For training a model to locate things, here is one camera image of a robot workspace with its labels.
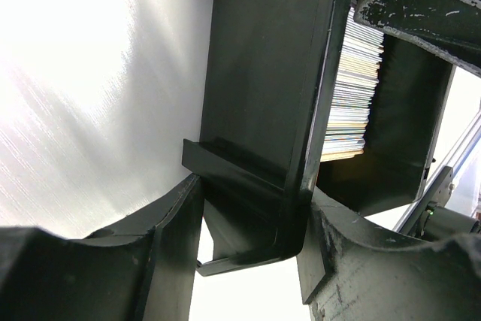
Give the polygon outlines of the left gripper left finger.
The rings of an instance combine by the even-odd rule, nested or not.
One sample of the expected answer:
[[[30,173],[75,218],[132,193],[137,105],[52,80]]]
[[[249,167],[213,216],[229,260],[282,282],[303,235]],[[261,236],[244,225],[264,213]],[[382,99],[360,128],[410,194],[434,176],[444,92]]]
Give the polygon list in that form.
[[[186,320],[201,231],[201,181],[87,238],[1,230],[3,320]]]

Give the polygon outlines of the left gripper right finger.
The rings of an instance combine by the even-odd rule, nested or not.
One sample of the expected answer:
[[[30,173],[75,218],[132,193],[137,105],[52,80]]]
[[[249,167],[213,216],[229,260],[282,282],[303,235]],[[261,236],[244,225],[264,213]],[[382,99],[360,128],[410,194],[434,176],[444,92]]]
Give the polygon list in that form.
[[[297,256],[313,320],[478,320],[480,236],[421,241],[313,191]]]

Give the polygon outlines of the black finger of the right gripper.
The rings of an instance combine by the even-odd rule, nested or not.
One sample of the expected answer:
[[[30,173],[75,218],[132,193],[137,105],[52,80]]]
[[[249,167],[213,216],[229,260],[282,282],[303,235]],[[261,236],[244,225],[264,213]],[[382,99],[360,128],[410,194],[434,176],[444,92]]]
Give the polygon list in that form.
[[[355,21],[480,74],[480,0],[357,0]]]

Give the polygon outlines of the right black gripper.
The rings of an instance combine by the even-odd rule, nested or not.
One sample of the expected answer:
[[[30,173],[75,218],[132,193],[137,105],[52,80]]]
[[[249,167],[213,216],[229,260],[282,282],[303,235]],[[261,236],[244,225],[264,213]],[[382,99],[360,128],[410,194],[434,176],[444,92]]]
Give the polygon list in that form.
[[[480,221],[453,210],[434,205],[420,218],[420,238],[439,241],[460,234],[479,234]]]

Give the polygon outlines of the black card box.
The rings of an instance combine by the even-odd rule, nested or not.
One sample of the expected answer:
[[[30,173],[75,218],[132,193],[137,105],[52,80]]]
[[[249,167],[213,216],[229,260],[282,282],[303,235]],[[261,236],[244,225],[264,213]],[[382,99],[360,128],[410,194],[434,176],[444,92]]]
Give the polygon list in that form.
[[[198,141],[211,276],[297,255],[315,188],[370,216],[425,187],[453,67],[384,37],[363,154],[321,161],[351,0],[213,0]]]

